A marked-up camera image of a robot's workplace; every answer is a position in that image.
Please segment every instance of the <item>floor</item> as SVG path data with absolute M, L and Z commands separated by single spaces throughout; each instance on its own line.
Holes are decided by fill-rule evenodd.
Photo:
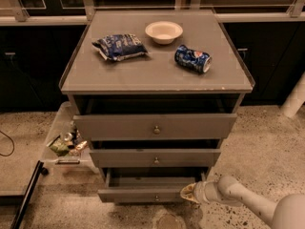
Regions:
M 56 113 L 0 114 L 0 131 L 15 144 L 0 156 L 0 192 L 24 191 Z M 305 194 L 305 106 L 293 118 L 277 106 L 241 107 L 233 131 L 209 179 L 236 177 L 246 187 L 274 201 Z M 0 153 L 10 141 L 0 134 Z M 21 228 L 269 228 L 245 207 L 219 204 L 116 205 L 103 203 L 103 187 L 93 169 L 46 164 L 50 174 L 38 179 Z M 15 207 L 0 207 L 0 228 L 10 228 Z

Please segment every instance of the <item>soda can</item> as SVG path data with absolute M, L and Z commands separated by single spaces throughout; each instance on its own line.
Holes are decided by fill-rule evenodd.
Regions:
M 197 73 L 206 73 L 212 65 L 212 58 L 206 52 L 188 49 L 185 45 L 178 47 L 174 61 L 181 67 Z

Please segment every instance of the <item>drawer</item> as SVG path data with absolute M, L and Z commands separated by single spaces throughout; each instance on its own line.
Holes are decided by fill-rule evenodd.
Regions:
M 96 167 L 211 167 L 219 149 L 91 150 Z
M 98 195 L 103 202 L 182 202 L 181 189 L 204 179 L 206 172 L 204 168 L 110 168 Z
M 228 137 L 236 114 L 76 115 L 75 124 L 91 140 L 220 139 Z

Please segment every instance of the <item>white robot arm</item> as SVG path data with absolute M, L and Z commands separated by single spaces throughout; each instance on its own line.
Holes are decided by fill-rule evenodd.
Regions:
M 190 184 L 181 190 L 180 195 L 197 203 L 244 204 L 272 229 L 305 228 L 305 195 L 288 195 L 275 203 L 248 190 L 234 177 L 227 176 L 218 182 Z

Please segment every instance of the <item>black cable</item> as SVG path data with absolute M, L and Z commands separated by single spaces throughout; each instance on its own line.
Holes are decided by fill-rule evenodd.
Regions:
M 11 152 L 8 154 L 8 155 L 3 155 L 3 154 L 0 154 L 0 156 L 11 156 L 11 154 L 15 151 L 15 143 L 13 142 L 13 140 L 8 136 L 6 135 L 4 132 L 0 131 L 0 133 L 4 136 L 6 136 L 10 141 L 11 141 L 11 144 L 12 144 L 12 150 Z

